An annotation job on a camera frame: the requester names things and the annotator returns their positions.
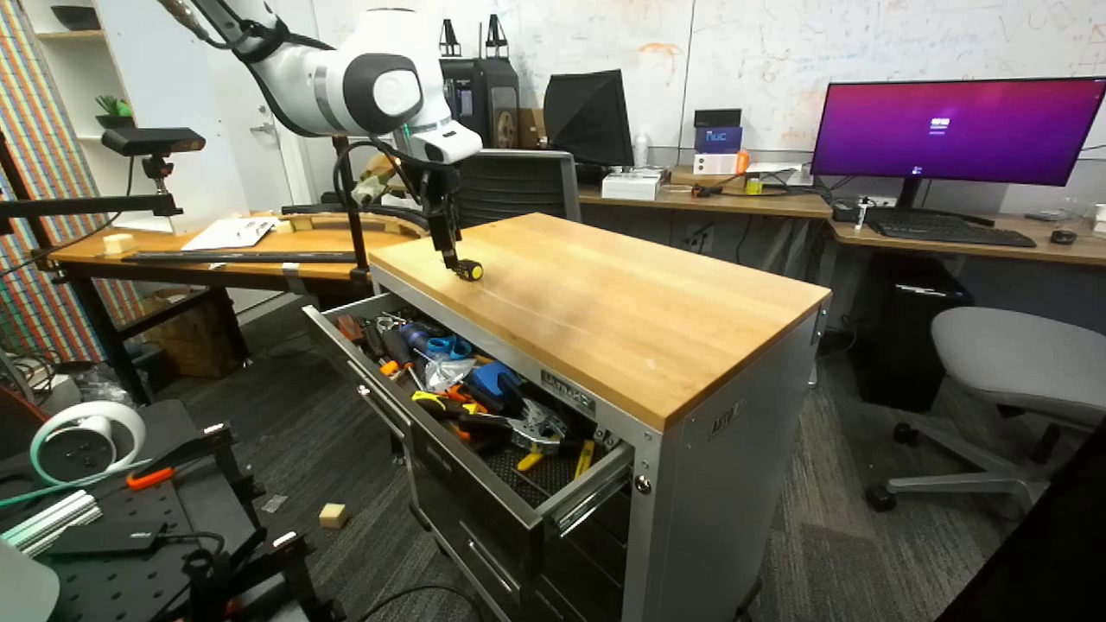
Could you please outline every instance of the gray chair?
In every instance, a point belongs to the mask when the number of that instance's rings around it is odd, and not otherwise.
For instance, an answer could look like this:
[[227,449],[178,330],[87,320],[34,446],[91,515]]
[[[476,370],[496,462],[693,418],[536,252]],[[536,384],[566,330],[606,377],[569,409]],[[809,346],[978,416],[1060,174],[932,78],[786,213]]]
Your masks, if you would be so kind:
[[557,149],[485,149],[458,166],[458,213],[462,229],[529,213],[580,223],[575,156]]
[[[953,384],[1006,416],[1046,418],[1051,446],[1060,428],[1094,431],[1106,422],[1106,335],[1000,309],[950,309],[932,320],[932,346]],[[1034,504],[1044,473],[959,441],[939,422],[897,426],[900,444],[930,441],[974,473],[893,479],[867,488],[867,504],[897,510],[897,495],[1019,495]]]

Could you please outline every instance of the wall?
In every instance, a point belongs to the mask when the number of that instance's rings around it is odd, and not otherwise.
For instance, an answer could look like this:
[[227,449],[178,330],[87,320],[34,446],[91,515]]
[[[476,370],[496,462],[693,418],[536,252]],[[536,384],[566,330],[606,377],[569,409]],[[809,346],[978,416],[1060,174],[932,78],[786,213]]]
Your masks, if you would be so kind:
[[[123,62],[141,120],[188,120],[208,132],[208,149],[172,181],[195,207],[262,207],[294,196],[284,181],[281,136],[267,124],[244,70],[210,52],[148,5],[112,16],[112,47]],[[743,109],[747,145],[772,156],[804,156],[819,124],[830,80],[908,78],[1038,78],[1102,74],[1102,0],[271,0],[294,33],[342,41],[359,10],[375,5],[416,5],[426,27],[453,17],[466,57],[481,52],[489,16],[497,16],[521,78],[521,105],[544,100],[551,74],[627,74],[633,136],[652,145],[652,163],[689,163],[694,109]],[[327,186],[327,142],[297,142],[309,153],[309,186]],[[1102,200],[1097,163],[1075,192],[1013,192],[1013,213],[1039,200]]]

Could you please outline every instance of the purple screen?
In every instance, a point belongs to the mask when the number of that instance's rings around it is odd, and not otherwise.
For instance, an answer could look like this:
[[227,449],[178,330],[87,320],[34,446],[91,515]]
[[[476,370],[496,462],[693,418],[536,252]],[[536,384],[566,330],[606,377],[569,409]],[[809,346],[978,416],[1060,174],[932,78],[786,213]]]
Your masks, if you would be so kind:
[[830,82],[811,174],[1065,186],[1102,82]]

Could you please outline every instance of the paper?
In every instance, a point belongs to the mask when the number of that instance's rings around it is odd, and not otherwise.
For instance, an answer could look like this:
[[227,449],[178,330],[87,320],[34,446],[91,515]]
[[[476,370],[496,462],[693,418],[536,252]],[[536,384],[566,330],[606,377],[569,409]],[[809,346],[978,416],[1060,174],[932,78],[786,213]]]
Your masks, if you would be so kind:
[[274,219],[221,219],[210,223],[198,240],[185,248],[253,248],[274,232]]

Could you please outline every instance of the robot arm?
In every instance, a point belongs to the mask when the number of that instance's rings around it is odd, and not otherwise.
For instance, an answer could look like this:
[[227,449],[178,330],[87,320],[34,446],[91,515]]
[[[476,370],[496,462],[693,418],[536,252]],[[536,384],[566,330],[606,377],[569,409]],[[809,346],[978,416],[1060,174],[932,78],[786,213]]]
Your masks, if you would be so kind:
[[436,41],[413,10],[363,10],[349,41],[333,50],[294,35],[267,0],[159,5],[208,47],[235,52],[297,136],[390,136],[401,160],[432,166],[481,149],[481,136],[453,120]]

